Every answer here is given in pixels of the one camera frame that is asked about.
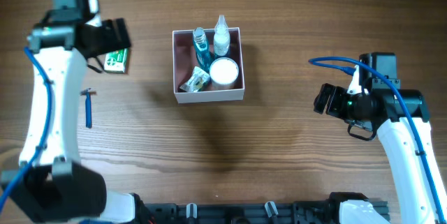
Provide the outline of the green white soap box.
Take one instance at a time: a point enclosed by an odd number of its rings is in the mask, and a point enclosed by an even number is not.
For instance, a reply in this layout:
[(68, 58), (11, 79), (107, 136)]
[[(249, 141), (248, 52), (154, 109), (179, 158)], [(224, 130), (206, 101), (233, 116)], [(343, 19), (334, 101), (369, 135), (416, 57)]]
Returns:
[(104, 71), (107, 73), (125, 74), (129, 50), (117, 50), (105, 55)]

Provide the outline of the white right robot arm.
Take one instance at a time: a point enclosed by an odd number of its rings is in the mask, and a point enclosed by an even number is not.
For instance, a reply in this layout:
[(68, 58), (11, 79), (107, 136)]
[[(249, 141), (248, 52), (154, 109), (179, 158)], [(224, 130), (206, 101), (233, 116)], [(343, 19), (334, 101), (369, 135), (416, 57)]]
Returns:
[(445, 223), (446, 189), (432, 147), (430, 116), (417, 90), (323, 84), (314, 111), (378, 139), (392, 171), (404, 223)]

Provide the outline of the blue mouthwash bottle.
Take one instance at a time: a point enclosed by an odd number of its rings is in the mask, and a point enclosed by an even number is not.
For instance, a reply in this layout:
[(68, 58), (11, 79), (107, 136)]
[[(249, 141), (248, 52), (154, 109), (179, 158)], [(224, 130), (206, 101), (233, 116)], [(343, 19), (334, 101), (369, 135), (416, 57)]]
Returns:
[(193, 46), (199, 67), (208, 73), (214, 58), (210, 52), (210, 45), (205, 30), (201, 27), (193, 30)]

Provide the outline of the blue disposable razor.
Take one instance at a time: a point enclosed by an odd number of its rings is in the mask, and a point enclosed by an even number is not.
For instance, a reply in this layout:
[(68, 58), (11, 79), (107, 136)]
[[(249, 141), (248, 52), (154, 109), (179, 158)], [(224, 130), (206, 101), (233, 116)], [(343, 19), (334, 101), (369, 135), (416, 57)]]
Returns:
[(91, 95), (94, 91), (91, 88), (85, 89), (80, 92), (81, 96), (85, 96), (85, 126), (92, 128), (92, 108), (91, 108)]

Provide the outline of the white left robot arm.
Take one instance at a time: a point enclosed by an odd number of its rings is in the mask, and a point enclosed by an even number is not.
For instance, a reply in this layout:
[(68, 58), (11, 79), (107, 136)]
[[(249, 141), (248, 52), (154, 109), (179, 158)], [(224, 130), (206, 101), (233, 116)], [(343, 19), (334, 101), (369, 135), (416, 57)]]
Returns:
[(1, 174), (3, 200), (34, 223), (136, 223), (139, 199), (109, 191), (84, 166), (78, 149), (78, 110), (88, 60), (128, 48), (124, 19), (38, 23), (24, 52), (34, 67), (27, 138), (19, 168)]

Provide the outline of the dark blue clear-cap bottle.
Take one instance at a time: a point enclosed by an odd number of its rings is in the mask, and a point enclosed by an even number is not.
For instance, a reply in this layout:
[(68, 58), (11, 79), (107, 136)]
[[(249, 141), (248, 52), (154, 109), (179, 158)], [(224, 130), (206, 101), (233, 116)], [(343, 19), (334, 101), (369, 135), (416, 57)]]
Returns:
[(230, 50), (230, 33), (224, 15), (220, 15), (214, 28), (214, 55), (216, 58), (227, 57)]

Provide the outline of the cotton swab round container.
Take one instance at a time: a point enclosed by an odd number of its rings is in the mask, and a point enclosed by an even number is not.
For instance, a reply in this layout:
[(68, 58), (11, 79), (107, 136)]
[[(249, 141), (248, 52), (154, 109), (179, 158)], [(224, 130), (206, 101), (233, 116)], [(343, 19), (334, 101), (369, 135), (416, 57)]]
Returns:
[(210, 66), (210, 77), (215, 90), (232, 89), (238, 76), (238, 65), (230, 58), (218, 58)]

